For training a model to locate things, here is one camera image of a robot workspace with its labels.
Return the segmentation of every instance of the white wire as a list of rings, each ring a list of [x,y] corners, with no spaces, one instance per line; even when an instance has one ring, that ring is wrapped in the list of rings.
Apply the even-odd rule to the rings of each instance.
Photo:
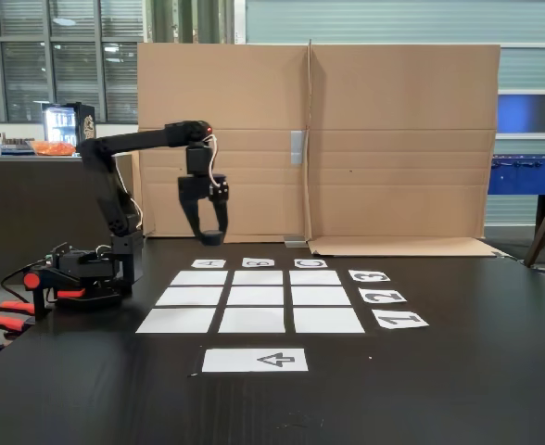
[[[215,187],[220,188],[221,186],[217,184],[217,182],[215,181],[215,178],[213,178],[213,164],[215,163],[215,158],[217,158],[217,152],[219,151],[217,147],[217,136],[215,136],[214,134],[210,134],[203,139],[203,142],[208,142],[208,141],[213,141],[213,156],[209,162],[209,178]]]
[[[131,194],[128,193],[128,190],[126,189],[126,185],[124,185],[124,180],[122,179],[122,175],[120,174],[120,169],[118,168],[118,163],[117,163],[117,162],[114,162],[114,165],[116,166],[116,173],[118,174],[118,177],[120,178],[120,183],[122,184],[122,188],[124,189],[124,191],[126,192],[126,194],[129,196],[129,198],[130,198],[131,201],[133,202],[134,208],[136,209],[136,212],[137,212],[138,215],[139,215],[139,222],[138,222],[138,224],[136,225],[136,228],[137,228],[137,229],[140,229],[141,226],[143,225],[143,211],[141,210],[141,208],[139,207],[139,205],[136,203],[136,201],[133,199],[133,197],[131,196]]]
[[[99,249],[101,248],[109,248],[112,249],[112,247],[108,246],[107,244],[100,244],[95,248],[95,255],[99,256]]]

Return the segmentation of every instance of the cardboard wall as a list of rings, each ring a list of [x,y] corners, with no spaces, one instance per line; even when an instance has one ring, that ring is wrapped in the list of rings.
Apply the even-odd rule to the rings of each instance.
[[[499,48],[315,45],[312,237],[482,235]]]
[[[311,229],[335,247],[336,237],[402,236],[421,237],[426,250],[431,237],[482,235],[499,52],[140,44],[139,127],[213,126],[221,147],[215,171],[231,187],[227,241],[281,241]],[[291,132],[306,128],[302,168],[292,163]],[[184,151],[144,151],[139,161],[151,235],[191,235],[176,183]],[[214,227],[210,204],[201,204],[204,228]]]
[[[291,131],[305,126],[307,58],[301,46],[139,45],[139,127],[209,122],[219,140],[215,171],[230,184],[227,241],[282,241],[303,233],[301,166]],[[178,203],[182,149],[141,153],[143,202],[155,236],[191,235]],[[200,203],[203,230],[215,228]]]

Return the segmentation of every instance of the vending machine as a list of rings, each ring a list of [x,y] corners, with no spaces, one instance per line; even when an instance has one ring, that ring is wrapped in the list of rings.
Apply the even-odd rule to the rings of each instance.
[[[42,104],[45,140],[68,142],[77,146],[95,137],[95,109],[81,102],[74,104]]]

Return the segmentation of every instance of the orange bag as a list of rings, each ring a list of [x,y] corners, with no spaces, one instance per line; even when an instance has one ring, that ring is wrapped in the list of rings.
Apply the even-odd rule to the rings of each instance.
[[[75,147],[68,142],[28,141],[38,156],[72,156]]]

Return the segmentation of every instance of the paper sheet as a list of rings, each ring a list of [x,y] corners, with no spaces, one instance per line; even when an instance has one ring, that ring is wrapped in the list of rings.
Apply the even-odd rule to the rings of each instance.
[[[340,285],[335,271],[289,271],[292,285]]]
[[[396,290],[372,290],[359,288],[359,292],[366,303],[403,303],[406,301],[406,299],[404,299],[404,297]]]
[[[379,311],[373,309],[375,319],[386,329],[406,329],[409,327],[429,326],[419,315],[407,311]]]
[[[233,286],[228,306],[283,306],[281,286]]]
[[[283,308],[226,308],[220,333],[283,333]]]
[[[295,332],[299,334],[364,333],[351,308],[294,308]]]
[[[340,286],[291,286],[291,295],[295,306],[350,306]]]
[[[156,306],[217,306],[222,287],[168,287]]]
[[[244,258],[242,260],[242,267],[273,267],[274,260],[268,260],[265,258]]]
[[[195,260],[192,267],[197,269],[222,269],[225,265],[225,260]]]
[[[137,334],[205,334],[215,308],[154,309],[136,331]]]
[[[282,283],[283,271],[236,271],[233,285],[262,286]]]
[[[308,371],[303,349],[229,348],[207,350],[203,373],[279,373]]]
[[[349,271],[350,277],[355,281],[362,281],[364,283],[372,283],[376,281],[390,281],[390,279],[383,272],[370,272],[370,271]]]
[[[227,271],[181,271],[170,286],[223,286]]]
[[[328,266],[324,260],[309,259],[295,260],[295,267],[298,267],[299,269],[322,269]]]

